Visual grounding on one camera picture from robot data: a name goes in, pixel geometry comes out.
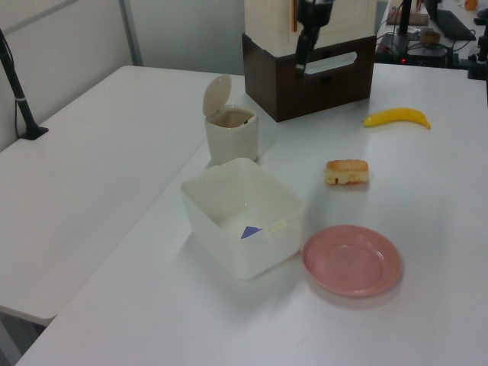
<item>pink saucer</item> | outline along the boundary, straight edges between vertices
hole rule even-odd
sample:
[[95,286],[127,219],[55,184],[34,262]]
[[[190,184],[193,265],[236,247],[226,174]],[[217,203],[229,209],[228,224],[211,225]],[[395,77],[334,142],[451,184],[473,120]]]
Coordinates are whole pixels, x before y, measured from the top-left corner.
[[334,294],[366,297],[397,282],[400,255],[381,234],[353,225],[331,226],[314,234],[303,246],[309,274]]

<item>square plastic bin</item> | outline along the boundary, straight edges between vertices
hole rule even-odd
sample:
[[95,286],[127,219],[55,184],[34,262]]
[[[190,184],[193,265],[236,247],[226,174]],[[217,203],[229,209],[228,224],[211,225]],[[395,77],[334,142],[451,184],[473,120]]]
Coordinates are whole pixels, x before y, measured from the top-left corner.
[[237,278],[300,250],[305,202],[250,159],[209,168],[181,193],[197,241]]

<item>toy bread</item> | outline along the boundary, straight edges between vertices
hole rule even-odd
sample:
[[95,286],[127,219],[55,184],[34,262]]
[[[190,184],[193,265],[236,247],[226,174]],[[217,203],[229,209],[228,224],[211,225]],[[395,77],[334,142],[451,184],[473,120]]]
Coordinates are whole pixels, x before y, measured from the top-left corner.
[[351,185],[369,181],[368,163],[364,160],[333,160],[327,162],[324,172],[328,185]]

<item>white plastic container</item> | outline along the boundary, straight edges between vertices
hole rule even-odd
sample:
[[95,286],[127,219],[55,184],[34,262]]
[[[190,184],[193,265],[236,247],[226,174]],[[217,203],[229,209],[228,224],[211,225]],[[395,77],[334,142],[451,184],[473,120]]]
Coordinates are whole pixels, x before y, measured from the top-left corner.
[[[295,0],[245,0],[246,35],[274,57],[294,54],[303,27],[294,19]],[[374,35],[377,0],[335,0],[330,21],[315,48]]]
[[258,115],[250,108],[226,104],[232,88],[228,74],[218,76],[204,95],[205,132],[212,161],[258,157]]
[[[227,272],[250,279],[300,250],[305,202],[250,159],[181,185],[198,242]],[[246,227],[261,229],[241,239]]]

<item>yellow banana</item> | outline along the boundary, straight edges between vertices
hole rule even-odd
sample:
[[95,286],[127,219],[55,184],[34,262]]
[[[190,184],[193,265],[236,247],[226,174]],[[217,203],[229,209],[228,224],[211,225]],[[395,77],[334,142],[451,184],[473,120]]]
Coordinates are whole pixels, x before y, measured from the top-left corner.
[[391,108],[373,113],[363,120],[363,125],[365,127],[375,127],[399,120],[414,122],[430,130],[430,123],[425,115],[413,108]]

